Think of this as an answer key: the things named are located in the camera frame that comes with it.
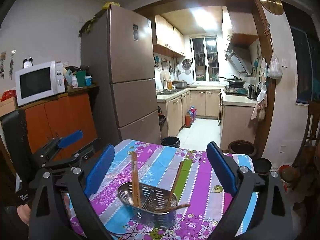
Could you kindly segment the person's left hand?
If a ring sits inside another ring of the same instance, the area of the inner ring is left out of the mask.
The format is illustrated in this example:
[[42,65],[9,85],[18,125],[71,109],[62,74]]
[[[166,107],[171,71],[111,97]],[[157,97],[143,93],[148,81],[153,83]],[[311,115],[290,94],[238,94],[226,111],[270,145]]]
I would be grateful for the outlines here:
[[18,206],[17,214],[24,224],[29,225],[31,208],[29,207],[28,204]]

